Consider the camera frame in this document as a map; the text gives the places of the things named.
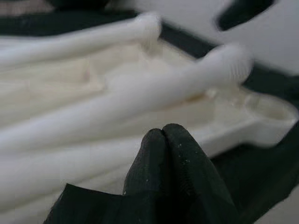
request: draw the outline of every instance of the white plastic part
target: white plastic part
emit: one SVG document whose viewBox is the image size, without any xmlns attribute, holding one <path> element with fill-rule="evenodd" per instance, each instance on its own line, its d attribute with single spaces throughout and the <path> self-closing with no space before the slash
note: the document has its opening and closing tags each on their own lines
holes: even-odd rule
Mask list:
<svg viewBox="0 0 299 224">
<path fill-rule="evenodd" d="M 89 60 L 42 63 L 0 73 L 0 128 L 99 94 Z"/>
<path fill-rule="evenodd" d="M 34 42 L 19 44 L 0 51 L 0 69 L 25 64 L 82 56 L 120 42 L 156 41 L 160 36 L 160 18 L 145 13 L 135 19 L 75 31 Z"/>
<path fill-rule="evenodd" d="M 0 132 L 0 153 L 41 149 L 97 138 L 112 124 L 198 95 L 212 86 L 239 84 L 251 59 L 238 45 L 219 47 L 191 66 L 134 80 L 107 95 L 33 118 Z"/>
<path fill-rule="evenodd" d="M 121 194 L 124 177 L 129 168 L 130 165 L 121 166 L 107 174 L 102 174 L 83 182 L 72 182 L 72 184 L 86 189 Z M 60 194 L 61 191 L 48 194 L 34 199 L 27 204 L 0 212 L 0 221 L 6 224 L 42 224 Z"/>
<path fill-rule="evenodd" d="M 200 118 L 196 124 L 201 124 L 192 127 L 192 120 L 185 119 L 183 125 L 190 127 L 188 130 L 208 156 L 244 142 L 272 146 L 298 121 L 298 111 L 285 101 L 261 94 L 252 96 L 239 89 L 230 88 L 229 91 L 230 96 L 227 96 L 228 91 L 219 90 L 218 97 L 171 108 L 166 112 L 167 117 L 162 112 L 152 112 L 112 129 L 114 136 L 120 128 L 120 133 L 127 131 L 130 137 L 31 151 L 12 161 L 3 160 L 0 163 L 0 210 L 62 190 L 66 182 L 78 183 L 94 176 L 100 179 L 101 175 L 105 180 L 104 177 L 118 167 L 129 166 L 142 140 L 142 135 L 134 135 L 134 132 L 157 127 L 151 121 L 165 125 L 183 116 L 194 118 L 191 113 L 197 111 Z"/>
</svg>

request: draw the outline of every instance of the white 3d printed part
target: white 3d printed part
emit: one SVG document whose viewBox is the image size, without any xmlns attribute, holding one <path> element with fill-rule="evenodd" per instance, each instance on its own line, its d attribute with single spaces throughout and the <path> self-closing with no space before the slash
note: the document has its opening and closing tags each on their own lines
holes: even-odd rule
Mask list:
<svg viewBox="0 0 299 224">
<path fill-rule="evenodd" d="M 97 138 L 105 128 L 124 119 L 180 102 L 211 86 L 239 84 L 250 70 L 247 52 L 228 45 L 179 70 L 135 80 L 128 77 L 122 88 L 111 93 L 0 131 L 0 154 Z"/>
<path fill-rule="evenodd" d="M 135 19 L 85 29 L 35 41 L 24 41 L 0 51 L 0 69 L 82 56 L 120 42 L 157 41 L 161 25 L 158 15 L 145 13 Z"/>
</svg>

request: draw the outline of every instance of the white tube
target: white tube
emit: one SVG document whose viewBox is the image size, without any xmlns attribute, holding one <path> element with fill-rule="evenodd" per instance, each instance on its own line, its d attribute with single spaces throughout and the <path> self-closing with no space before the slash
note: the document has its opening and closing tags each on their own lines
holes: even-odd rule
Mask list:
<svg viewBox="0 0 299 224">
<path fill-rule="evenodd" d="M 117 91 L 4 129 L 0 132 L 0 153 L 97 138 L 120 120 L 172 105 L 212 86 L 240 83 L 250 70 L 251 59 L 243 48 L 219 47 L 187 68 L 138 80 L 128 78 Z"/>
<path fill-rule="evenodd" d="M 0 51 L 0 69 L 84 55 L 120 42 L 157 40 L 160 29 L 159 17 L 147 13 L 136 19 L 47 37 Z"/>
<path fill-rule="evenodd" d="M 0 211 L 131 164 L 142 138 L 69 146 L 0 163 Z"/>
<path fill-rule="evenodd" d="M 122 193 L 122 188 L 113 187 L 114 183 L 121 184 L 131 165 L 122 166 L 107 174 L 94 177 L 90 180 L 85 180 L 81 183 L 74 183 L 78 187 L 103 191 L 107 188 L 108 193 Z M 61 191 L 41 196 L 34 201 L 30 201 L 25 205 L 18 206 L 5 212 L 0 212 L 0 221 L 5 224 L 42 224 L 46 219 L 54 202 L 58 199 Z"/>
<path fill-rule="evenodd" d="M 33 43 L 45 37 L 24 37 L 24 36 L 0 36 L 0 50 L 20 46 L 22 44 Z"/>
</svg>

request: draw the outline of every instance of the white surface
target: white surface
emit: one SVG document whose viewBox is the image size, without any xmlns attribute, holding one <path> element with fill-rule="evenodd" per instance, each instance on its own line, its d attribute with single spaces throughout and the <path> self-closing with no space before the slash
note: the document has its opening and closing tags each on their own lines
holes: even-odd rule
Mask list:
<svg viewBox="0 0 299 224">
<path fill-rule="evenodd" d="M 255 58 L 299 73 L 299 2 L 279 0 L 265 13 L 232 30 L 220 32 L 214 19 L 232 0 L 126 0 L 120 6 L 157 11 L 163 18 L 219 43 L 240 42 Z"/>
</svg>

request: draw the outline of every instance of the black fabric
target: black fabric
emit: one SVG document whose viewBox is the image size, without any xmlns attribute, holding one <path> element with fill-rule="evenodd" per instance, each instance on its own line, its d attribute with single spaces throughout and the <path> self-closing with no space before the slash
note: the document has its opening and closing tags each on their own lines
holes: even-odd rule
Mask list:
<svg viewBox="0 0 299 224">
<path fill-rule="evenodd" d="M 128 172 L 123 196 L 67 185 L 44 224 L 237 224 L 216 168 L 180 125 L 153 129 Z"/>
<path fill-rule="evenodd" d="M 276 0 L 234 0 L 220 13 L 216 24 L 221 30 L 228 30 L 243 24 L 273 5 Z"/>
<path fill-rule="evenodd" d="M 126 18 L 134 12 L 74 11 L 0 18 L 1 35 L 55 35 Z M 162 38 L 195 58 L 217 44 L 164 24 Z M 299 78 L 255 63 L 244 86 L 283 98 L 299 108 Z M 299 124 L 279 145 L 260 149 L 244 144 L 212 158 L 240 213 L 240 223 L 253 223 L 298 185 Z"/>
<path fill-rule="evenodd" d="M 0 17 L 0 35 L 50 36 L 134 18 L 134 11 L 61 11 Z"/>
<path fill-rule="evenodd" d="M 58 9 L 100 9 L 104 8 L 110 0 L 46 0 Z"/>
</svg>

